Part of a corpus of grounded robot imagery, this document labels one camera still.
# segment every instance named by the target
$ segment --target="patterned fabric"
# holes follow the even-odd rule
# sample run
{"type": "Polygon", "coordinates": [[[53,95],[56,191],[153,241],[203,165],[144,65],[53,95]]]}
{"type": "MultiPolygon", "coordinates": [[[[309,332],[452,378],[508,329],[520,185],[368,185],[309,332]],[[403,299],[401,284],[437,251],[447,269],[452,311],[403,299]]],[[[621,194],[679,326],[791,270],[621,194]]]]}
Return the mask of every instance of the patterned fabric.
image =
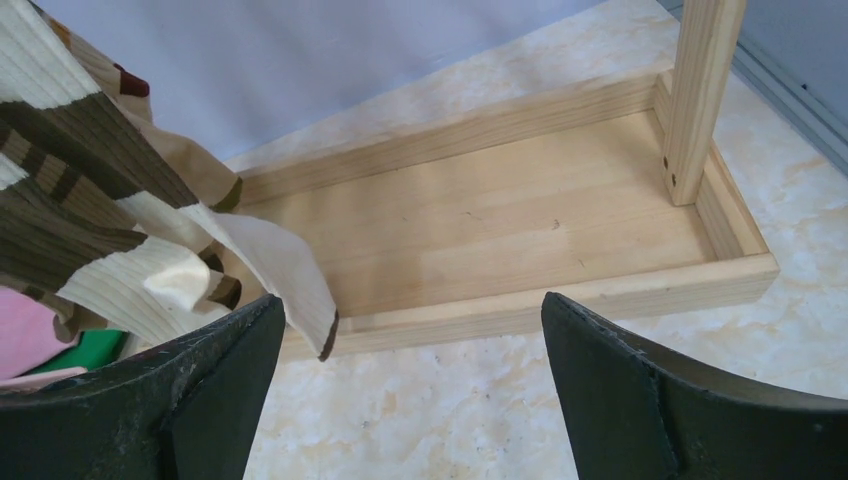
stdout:
{"type": "Polygon", "coordinates": [[[282,298],[319,358],[329,355],[336,309],[309,247],[221,213],[237,203],[238,178],[152,126],[144,81],[25,0],[0,5],[0,45],[2,284],[69,330],[80,310],[80,325],[156,344],[229,312],[240,286],[197,254],[217,241],[282,298]]]}

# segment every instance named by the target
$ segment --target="cloth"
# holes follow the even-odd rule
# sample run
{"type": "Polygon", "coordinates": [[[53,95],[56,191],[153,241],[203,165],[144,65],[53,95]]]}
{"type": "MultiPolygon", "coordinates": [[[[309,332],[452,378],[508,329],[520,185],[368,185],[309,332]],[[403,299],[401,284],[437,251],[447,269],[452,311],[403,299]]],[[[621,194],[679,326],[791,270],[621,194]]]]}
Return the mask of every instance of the cloth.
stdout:
{"type": "Polygon", "coordinates": [[[77,345],[53,334],[53,312],[20,293],[0,287],[0,380],[17,377],[77,345]]]}
{"type": "Polygon", "coordinates": [[[23,377],[12,378],[10,380],[0,380],[0,393],[32,392],[44,388],[51,383],[64,380],[68,377],[75,377],[85,372],[87,370],[82,367],[73,367],[53,370],[52,372],[36,373],[34,375],[24,375],[23,377]]]}
{"type": "Polygon", "coordinates": [[[216,277],[197,255],[214,239],[283,300],[287,321],[326,359],[338,316],[308,245],[272,223],[209,208],[189,184],[207,196],[227,192],[227,203],[238,182],[198,179],[203,169],[194,167],[181,178],[163,154],[214,158],[173,148],[177,137],[151,130],[144,108],[122,93],[125,83],[130,92],[143,85],[118,67],[118,97],[110,98],[114,79],[91,74],[105,57],[81,62],[93,49],[76,48],[78,37],[68,41],[56,25],[25,0],[0,4],[0,280],[158,344],[229,312],[208,298],[216,277]]]}
{"type": "Polygon", "coordinates": [[[79,344],[33,368],[27,375],[83,367],[94,370],[114,362],[127,334],[120,330],[90,330],[80,334],[79,344]]]}

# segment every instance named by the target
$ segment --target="pink fabric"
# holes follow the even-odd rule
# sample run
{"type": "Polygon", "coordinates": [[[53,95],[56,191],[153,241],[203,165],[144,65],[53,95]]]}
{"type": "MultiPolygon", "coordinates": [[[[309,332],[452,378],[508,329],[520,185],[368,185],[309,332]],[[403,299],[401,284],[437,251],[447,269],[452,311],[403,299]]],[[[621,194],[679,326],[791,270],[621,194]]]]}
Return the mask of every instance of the pink fabric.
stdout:
{"type": "Polygon", "coordinates": [[[56,340],[53,311],[0,287],[0,380],[17,377],[79,342],[56,340]]]}

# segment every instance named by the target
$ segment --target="wooden plank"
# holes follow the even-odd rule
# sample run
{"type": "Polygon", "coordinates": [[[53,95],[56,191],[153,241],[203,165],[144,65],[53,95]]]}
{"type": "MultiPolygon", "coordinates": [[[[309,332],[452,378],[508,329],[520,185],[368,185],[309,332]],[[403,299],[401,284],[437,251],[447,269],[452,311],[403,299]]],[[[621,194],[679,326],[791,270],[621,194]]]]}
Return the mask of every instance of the wooden plank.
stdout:
{"type": "Polygon", "coordinates": [[[242,172],[242,204],[376,175],[651,108],[666,63],[507,100],[242,172]]]}
{"type": "Polygon", "coordinates": [[[690,0],[683,6],[663,147],[666,187],[675,205],[695,202],[746,0],[690,0]]]}
{"type": "MultiPolygon", "coordinates": [[[[777,276],[769,254],[670,270],[553,286],[443,305],[343,318],[334,356],[540,330],[547,291],[562,293],[617,320],[758,300],[777,276]]],[[[300,336],[286,333],[280,361],[313,358],[300,336]]]]}
{"type": "MultiPolygon", "coordinates": [[[[654,111],[665,131],[668,128],[671,86],[671,71],[657,76],[654,111]]],[[[768,252],[765,240],[713,141],[710,141],[695,207],[719,259],[768,252]]]]}
{"type": "Polygon", "coordinates": [[[714,261],[694,206],[668,201],[661,138],[641,112],[242,213],[309,243],[342,316],[714,261]]]}

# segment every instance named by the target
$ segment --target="wooden edge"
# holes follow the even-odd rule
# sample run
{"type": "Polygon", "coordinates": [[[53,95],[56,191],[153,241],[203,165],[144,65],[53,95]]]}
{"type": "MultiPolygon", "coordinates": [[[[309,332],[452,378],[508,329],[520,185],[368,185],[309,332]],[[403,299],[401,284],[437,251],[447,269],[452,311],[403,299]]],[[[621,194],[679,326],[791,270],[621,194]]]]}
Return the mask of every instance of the wooden edge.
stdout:
{"type": "Polygon", "coordinates": [[[683,4],[663,142],[663,180],[674,205],[695,203],[745,6],[746,0],[683,4]]]}
{"type": "Polygon", "coordinates": [[[648,110],[667,62],[510,99],[255,167],[242,205],[648,110]]]}
{"type": "MultiPolygon", "coordinates": [[[[770,253],[375,315],[343,318],[333,357],[540,330],[540,308],[556,291],[616,320],[758,300],[778,266],[770,253]]],[[[280,361],[312,359],[290,330],[280,361]]]]}
{"type": "MultiPolygon", "coordinates": [[[[663,130],[669,121],[671,82],[671,71],[657,76],[654,111],[663,130]]],[[[710,142],[695,208],[720,260],[769,251],[714,141],[710,142]]]]}

